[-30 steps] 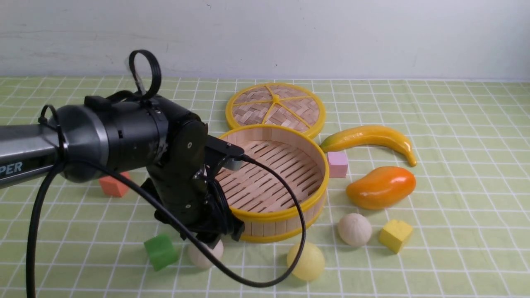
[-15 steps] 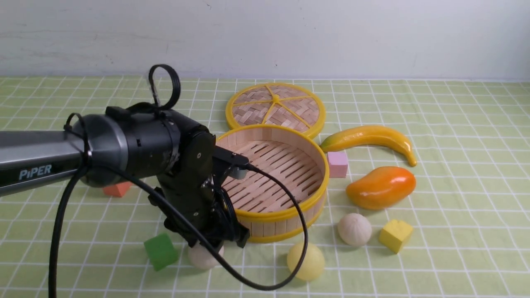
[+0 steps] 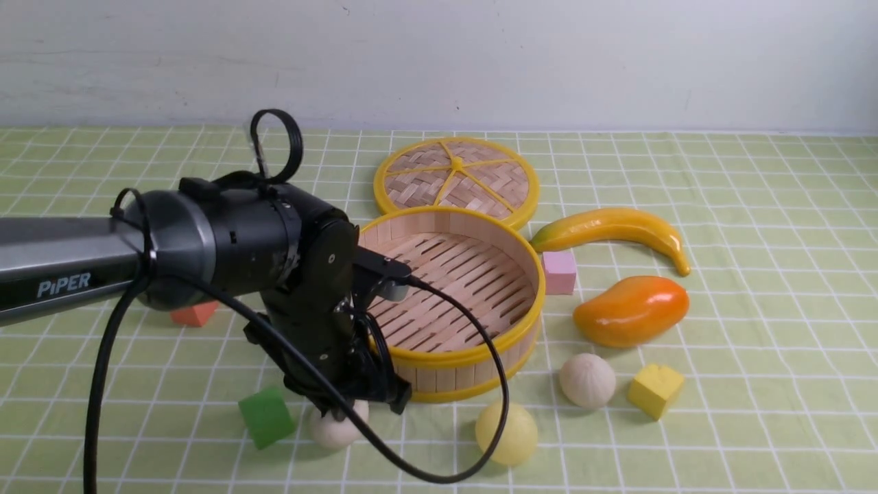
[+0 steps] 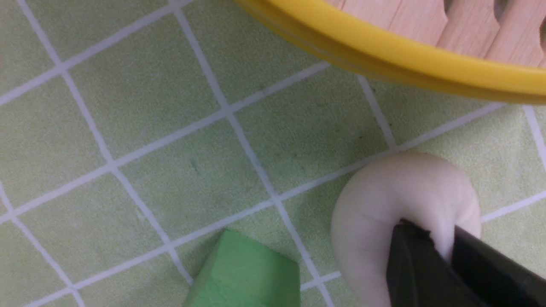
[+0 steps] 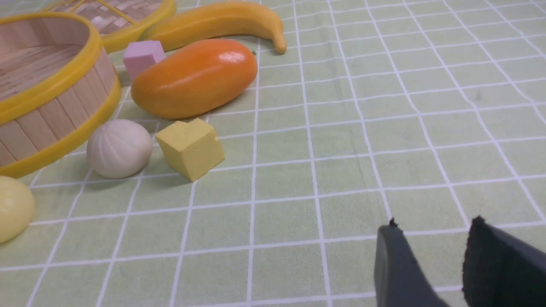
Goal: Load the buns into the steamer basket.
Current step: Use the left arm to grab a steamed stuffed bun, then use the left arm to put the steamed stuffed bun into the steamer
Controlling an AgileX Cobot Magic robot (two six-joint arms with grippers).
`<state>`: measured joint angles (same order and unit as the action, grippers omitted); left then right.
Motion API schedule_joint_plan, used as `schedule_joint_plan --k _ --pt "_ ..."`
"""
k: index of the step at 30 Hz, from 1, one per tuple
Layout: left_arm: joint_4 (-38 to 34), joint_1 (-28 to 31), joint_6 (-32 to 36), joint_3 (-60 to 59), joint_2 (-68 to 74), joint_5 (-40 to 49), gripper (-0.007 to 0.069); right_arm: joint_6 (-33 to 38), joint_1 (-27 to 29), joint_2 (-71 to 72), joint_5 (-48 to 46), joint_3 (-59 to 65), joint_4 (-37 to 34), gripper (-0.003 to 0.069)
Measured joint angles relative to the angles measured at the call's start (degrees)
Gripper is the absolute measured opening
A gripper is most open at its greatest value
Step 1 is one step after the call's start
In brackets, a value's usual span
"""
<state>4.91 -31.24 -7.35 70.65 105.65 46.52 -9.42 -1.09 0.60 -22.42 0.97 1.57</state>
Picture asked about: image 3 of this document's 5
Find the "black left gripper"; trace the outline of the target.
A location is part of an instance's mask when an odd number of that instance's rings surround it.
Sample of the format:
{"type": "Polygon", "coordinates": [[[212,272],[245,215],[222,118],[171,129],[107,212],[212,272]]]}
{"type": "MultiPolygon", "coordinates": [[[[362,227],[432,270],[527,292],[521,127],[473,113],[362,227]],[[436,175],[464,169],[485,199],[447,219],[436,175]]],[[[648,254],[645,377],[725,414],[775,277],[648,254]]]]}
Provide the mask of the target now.
{"type": "Polygon", "coordinates": [[[281,285],[261,292],[265,319],[347,403],[385,403],[401,414],[412,388],[393,368],[369,307],[353,302],[358,240],[359,229],[343,220],[304,231],[298,268],[281,285]]]}

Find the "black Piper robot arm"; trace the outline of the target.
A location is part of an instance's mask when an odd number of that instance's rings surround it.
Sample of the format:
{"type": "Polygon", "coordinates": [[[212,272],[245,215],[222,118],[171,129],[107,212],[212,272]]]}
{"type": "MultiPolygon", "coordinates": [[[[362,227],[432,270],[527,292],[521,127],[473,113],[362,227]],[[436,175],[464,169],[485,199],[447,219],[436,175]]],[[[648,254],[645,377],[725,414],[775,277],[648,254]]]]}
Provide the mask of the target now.
{"type": "Polygon", "coordinates": [[[176,278],[185,273],[232,297],[260,294],[261,319],[245,335],[281,369],[286,387],[321,413],[341,409],[283,347],[287,342],[346,401],[404,411],[411,386],[388,355],[371,351],[363,312],[380,296],[401,300],[401,263],[358,244],[359,228],[341,209],[293,185],[220,190],[185,179],[178,191],[148,191],[145,210],[119,217],[4,217],[1,225],[2,325],[122,295],[154,267],[162,278],[140,293],[150,309],[174,311],[211,300],[176,278]]]}

